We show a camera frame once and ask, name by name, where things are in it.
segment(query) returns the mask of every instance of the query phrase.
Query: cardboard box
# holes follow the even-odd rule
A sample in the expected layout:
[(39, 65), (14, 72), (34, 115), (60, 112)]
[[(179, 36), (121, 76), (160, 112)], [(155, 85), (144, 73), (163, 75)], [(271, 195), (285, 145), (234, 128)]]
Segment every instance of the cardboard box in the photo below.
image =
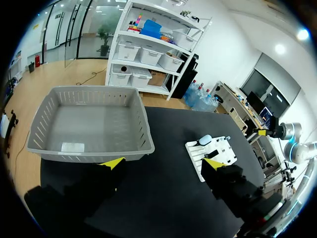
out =
[(153, 86), (162, 86), (166, 77), (166, 73), (158, 72), (151, 69), (150, 73), (152, 75), (152, 79), (149, 80), (148, 84)]

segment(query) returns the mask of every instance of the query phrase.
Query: computer monitor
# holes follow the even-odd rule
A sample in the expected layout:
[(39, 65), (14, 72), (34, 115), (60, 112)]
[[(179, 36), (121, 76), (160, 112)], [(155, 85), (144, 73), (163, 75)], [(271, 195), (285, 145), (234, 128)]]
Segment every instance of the computer monitor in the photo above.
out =
[(260, 114), (265, 107), (264, 103), (257, 97), (254, 92), (250, 92), (247, 96), (247, 102), (251, 105), (251, 107)]
[(260, 113), (260, 117), (262, 117), (262, 120), (266, 124), (268, 128), (271, 126), (271, 118), (273, 114), (269, 111), (267, 107), (264, 107), (262, 112)]

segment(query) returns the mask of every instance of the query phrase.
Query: ceiling light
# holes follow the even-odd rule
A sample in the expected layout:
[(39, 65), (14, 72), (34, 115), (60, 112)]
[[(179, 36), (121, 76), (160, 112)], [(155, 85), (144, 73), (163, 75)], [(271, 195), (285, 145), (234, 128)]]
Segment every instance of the ceiling light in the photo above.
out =
[(281, 44), (278, 44), (275, 46), (275, 51), (279, 54), (279, 55), (282, 55), (285, 53), (285, 47)]
[(297, 34), (297, 39), (300, 41), (306, 40), (309, 37), (309, 33), (306, 29), (300, 30)]

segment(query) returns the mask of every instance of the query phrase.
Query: red fire extinguisher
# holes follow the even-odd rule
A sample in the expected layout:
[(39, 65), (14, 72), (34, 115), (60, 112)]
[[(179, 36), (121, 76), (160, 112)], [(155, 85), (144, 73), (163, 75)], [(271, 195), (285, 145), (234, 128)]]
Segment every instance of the red fire extinguisher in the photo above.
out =
[(36, 55), (35, 56), (35, 67), (39, 67), (41, 64), (40, 64), (40, 56), (39, 55)]

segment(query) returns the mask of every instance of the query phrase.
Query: window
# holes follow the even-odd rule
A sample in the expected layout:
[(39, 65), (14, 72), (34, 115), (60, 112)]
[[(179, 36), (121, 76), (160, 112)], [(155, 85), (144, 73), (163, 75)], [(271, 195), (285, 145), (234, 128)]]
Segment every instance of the window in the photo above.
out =
[(241, 90), (246, 95), (249, 95), (251, 91), (254, 92), (277, 118), (279, 118), (289, 106), (289, 103), (278, 89), (256, 70), (254, 70)]
[(249, 95), (253, 91), (258, 98), (261, 98), (270, 85), (271, 83), (262, 74), (254, 70), (246, 84), (242, 87), (242, 92)]
[(267, 106), (270, 112), (277, 118), (279, 118), (289, 106), (286, 99), (276, 88), (273, 88), (271, 90), (271, 92), (267, 95), (263, 103)]

